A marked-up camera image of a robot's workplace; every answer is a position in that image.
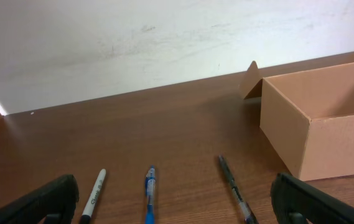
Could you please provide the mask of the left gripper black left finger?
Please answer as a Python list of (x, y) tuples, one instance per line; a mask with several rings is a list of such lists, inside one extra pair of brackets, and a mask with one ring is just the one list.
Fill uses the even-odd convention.
[(77, 181), (73, 175), (65, 174), (0, 208), (0, 224), (70, 224), (78, 200)]

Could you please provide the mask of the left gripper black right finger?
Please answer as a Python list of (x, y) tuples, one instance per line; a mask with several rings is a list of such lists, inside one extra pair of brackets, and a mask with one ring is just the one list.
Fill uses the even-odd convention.
[(284, 172), (272, 183), (271, 203), (279, 223), (354, 224), (354, 207)]

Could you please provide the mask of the cardboard box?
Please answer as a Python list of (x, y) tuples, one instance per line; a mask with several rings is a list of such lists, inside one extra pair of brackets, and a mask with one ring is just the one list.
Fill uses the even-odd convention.
[(354, 52), (341, 64), (266, 75), (252, 62), (239, 91), (261, 99), (260, 127), (291, 174), (354, 174)]

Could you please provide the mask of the blue ballpoint pen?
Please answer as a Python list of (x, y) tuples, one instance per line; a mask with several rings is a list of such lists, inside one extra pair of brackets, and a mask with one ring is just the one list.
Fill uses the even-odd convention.
[(155, 224), (154, 217), (154, 196), (156, 189), (156, 170), (151, 166), (146, 174), (145, 191), (146, 191), (146, 216), (145, 224)]

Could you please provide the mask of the black ballpoint pen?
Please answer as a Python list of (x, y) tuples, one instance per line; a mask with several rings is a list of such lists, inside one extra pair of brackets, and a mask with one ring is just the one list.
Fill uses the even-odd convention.
[(231, 187), (232, 194), (240, 207), (240, 210), (243, 214), (245, 223), (246, 224), (258, 224), (258, 221), (257, 221), (253, 211), (250, 209), (248, 203), (245, 201), (243, 196), (240, 194), (238, 186), (235, 183), (235, 178), (233, 177), (233, 174), (230, 171), (225, 158), (222, 155), (219, 155), (218, 161), (220, 163), (220, 167), (223, 171), (225, 179), (228, 182), (229, 186)]

